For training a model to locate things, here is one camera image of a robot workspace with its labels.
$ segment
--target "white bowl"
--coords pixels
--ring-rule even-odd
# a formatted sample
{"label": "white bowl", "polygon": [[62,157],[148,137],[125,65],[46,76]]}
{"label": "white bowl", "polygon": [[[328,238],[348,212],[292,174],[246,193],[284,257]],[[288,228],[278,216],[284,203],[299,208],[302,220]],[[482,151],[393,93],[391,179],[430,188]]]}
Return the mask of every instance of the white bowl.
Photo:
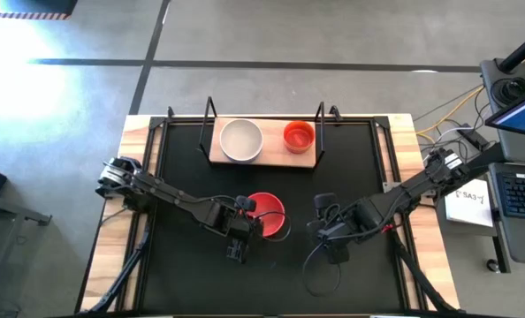
{"label": "white bowl", "polygon": [[263,132],[250,120],[235,119],[221,130],[219,144],[233,162],[250,163],[263,149]]}

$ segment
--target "red bowl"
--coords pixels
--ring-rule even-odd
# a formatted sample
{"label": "red bowl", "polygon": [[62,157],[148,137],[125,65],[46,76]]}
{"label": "red bowl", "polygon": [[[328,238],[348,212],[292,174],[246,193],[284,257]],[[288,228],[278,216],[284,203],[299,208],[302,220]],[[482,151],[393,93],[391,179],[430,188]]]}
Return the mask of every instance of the red bowl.
{"label": "red bowl", "polygon": [[306,152],[316,138],[314,128],[305,121],[296,120],[286,125],[284,129],[284,144],[292,153]]}
{"label": "red bowl", "polygon": [[[282,202],[270,193],[254,193],[248,196],[249,199],[256,201],[255,211],[247,212],[252,217],[257,217],[265,212],[276,211],[285,213]],[[284,224],[285,216],[278,213],[270,213],[261,217],[262,235],[267,238],[274,235]]]}

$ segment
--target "concrete floor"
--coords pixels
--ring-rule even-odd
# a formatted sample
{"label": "concrete floor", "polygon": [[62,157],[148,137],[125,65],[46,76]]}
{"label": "concrete floor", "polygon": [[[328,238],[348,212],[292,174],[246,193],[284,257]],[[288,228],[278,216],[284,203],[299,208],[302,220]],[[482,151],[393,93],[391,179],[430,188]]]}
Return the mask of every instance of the concrete floor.
{"label": "concrete floor", "polygon": [[[25,59],[144,59],[161,2],[80,0],[65,22],[0,20],[4,197],[54,216],[49,228],[24,229],[28,241],[0,275],[0,307],[20,305],[20,317],[74,309],[103,205],[95,181],[116,154],[141,73]],[[172,0],[156,59],[473,66],[524,40],[525,0]],[[324,101],[342,112],[417,117],[480,82],[476,73],[154,67],[139,113],[199,114],[212,95],[221,113],[308,113]],[[475,117],[472,103],[453,116]],[[483,266],[489,238],[444,239],[464,309],[525,316],[525,265],[492,275]]]}

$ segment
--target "desk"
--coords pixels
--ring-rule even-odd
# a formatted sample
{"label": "desk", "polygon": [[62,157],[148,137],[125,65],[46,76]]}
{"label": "desk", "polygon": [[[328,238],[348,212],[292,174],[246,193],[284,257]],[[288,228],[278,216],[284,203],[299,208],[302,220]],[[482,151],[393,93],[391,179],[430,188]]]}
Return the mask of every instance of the desk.
{"label": "desk", "polygon": [[[229,115],[233,117],[248,117],[248,115]],[[366,114],[343,115],[343,117],[373,117],[387,116],[390,120],[392,141],[402,180],[407,180],[423,170],[422,157],[415,137],[414,123],[409,114]],[[128,116],[126,118],[123,136],[118,155],[129,156],[142,162],[145,144],[148,136],[148,124],[151,116]],[[155,134],[149,171],[156,168],[156,154],[159,149],[160,133]],[[392,179],[389,164],[388,147],[384,138],[380,138],[380,148],[383,156],[384,170],[388,179]],[[109,216],[121,209],[121,199],[106,201],[103,217]],[[126,253],[128,233],[132,220],[131,213],[121,214],[109,220],[98,232],[95,248],[88,263],[88,271],[80,290],[77,309],[89,309],[102,297],[117,277],[123,266]],[[436,290],[452,306],[459,307],[453,277],[447,261],[445,247],[439,230],[438,218],[433,208],[419,207],[409,218],[414,233],[414,242],[418,261],[422,271],[431,281]],[[125,305],[123,309],[133,307],[134,286],[138,269],[135,269],[128,280]],[[412,308],[418,308],[415,296],[415,284],[411,274],[405,270],[407,294]]]}

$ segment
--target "paper sign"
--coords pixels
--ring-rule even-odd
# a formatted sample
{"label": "paper sign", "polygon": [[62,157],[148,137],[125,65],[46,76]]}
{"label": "paper sign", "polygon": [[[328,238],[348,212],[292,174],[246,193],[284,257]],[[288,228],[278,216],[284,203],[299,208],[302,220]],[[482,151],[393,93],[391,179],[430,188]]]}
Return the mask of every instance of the paper sign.
{"label": "paper sign", "polygon": [[492,227],[486,181],[474,179],[445,197],[447,220]]}

